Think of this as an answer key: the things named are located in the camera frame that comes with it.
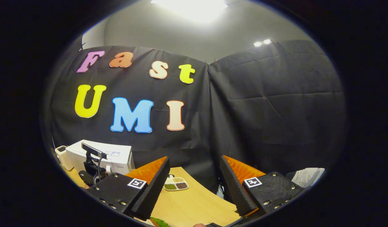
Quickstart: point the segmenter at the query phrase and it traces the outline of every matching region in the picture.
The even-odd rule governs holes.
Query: food tray
[[[188,188],[188,183],[182,177],[168,177],[163,188],[167,191],[180,191]]]

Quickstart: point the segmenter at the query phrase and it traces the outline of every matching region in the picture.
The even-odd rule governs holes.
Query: yellow letter
[[[134,56],[131,52],[121,52],[116,54],[116,58],[112,59],[110,62],[110,67],[118,67],[126,68],[130,65],[132,65],[132,57]]]
[[[192,84],[192,82],[194,82],[194,79],[190,78],[190,73],[195,73],[195,69],[191,69],[190,64],[181,65],[178,68],[181,69],[181,72],[180,72],[181,82],[186,84]]]
[[[149,75],[153,78],[165,79],[167,77],[168,64],[162,61],[154,61],[152,69],[149,70]]]
[[[100,98],[103,91],[107,89],[104,85],[96,85],[94,86],[93,90],[94,96],[93,96],[93,102],[92,106],[88,109],[84,107],[84,99],[86,98],[87,91],[90,90],[90,86],[83,84],[78,87],[78,95],[76,96],[76,102],[75,102],[75,112],[79,117],[82,118],[91,118],[99,109],[100,104]]]
[[[180,131],[184,129],[184,125],[181,123],[181,108],[184,106],[184,103],[181,101],[168,101],[166,105],[170,109],[170,121],[166,127],[170,131]]]

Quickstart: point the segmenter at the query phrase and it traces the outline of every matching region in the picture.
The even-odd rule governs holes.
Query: pink letter
[[[168,101],[166,105],[170,109],[170,121],[166,127],[170,131],[180,131],[184,129],[184,125],[181,123],[181,108],[184,106],[184,103],[181,101]]]
[[[104,55],[104,50],[88,53],[86,59],[84,60],[84,62],[81,65],[81,67],[76,72],[77,73],[87,72],[87,70],[88,70],[87,66],[88,65],[92,66],[97,61],[99,56],[101,57],[103,55]]]

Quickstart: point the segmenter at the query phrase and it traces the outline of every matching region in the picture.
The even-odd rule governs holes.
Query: letter m
[[[152,128],[149,123],[150,109],[153,106],[153,102],[150,100],[141,100],[136,105],[134,111],[131,111],[128,101],[125,98],[114,98],[114,122],[110,127],[111,131],[122,132],[124,127],[121,125],[121,120],[128,131],[132,130],[135,122],[138,120],[135,132],[150,133]]]

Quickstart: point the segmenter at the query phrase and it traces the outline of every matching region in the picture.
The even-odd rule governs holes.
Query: black backdrop
[[[321,184],[252,224],[388,224],[388,187],[381,187],[388,180],[388,2],[266,2],[311,31],[334,61],[345,87],[350,136],[344,155]],[[82,31],[131,3],[0,5],[0,47],[4,48],[0,72],[8,75],[0,77],[0,105],[7,107],[0,109],[0,139],[7,141],[0,143],[0,151],[2,160],[10,160],[10,165],[0,161],[4,178],[0,226],[135,225],[76,187],[64,187],[69,179],[53,165],[48,147],[43,146],[48,133],[37,124],[41,119],[37,101],[48,87],[44,80],[58,56]],[[21,57],[15,66],[10,61],[14,55]],[[31,163],[38,163],[38,168]],[[97,212],[103,218],[87,218]]]
[[[105,51],[84,73],[77,69],[87,53]],[[132,65],[112,68],[117,53],[132,52]],[[82,139],[131,145],[136,167],[168,156],[210,191],[218,188],[218,157],[228,155],[264,172],[282,174],[307,167],[329,168],[345,139],[345,103],[339,76],[325,53],[306,40],[271,43],[235,53],[210,65],[164,50],[105,46],[78,51],[52,81],[49,116],[56,146]],[[167,62],[168,76],[149,76],[152,62]],[[180,81],[179,65],[190,64],[192,84]],[[91,118],[74,109],[78,86],[105,85]],[[88,92],[89,107],[94,92]],[[151,100],[151,133],[110,130],[112,99],[123,97],[131,109]],[[185,129],[169,131],[166,102],[184,102]]]

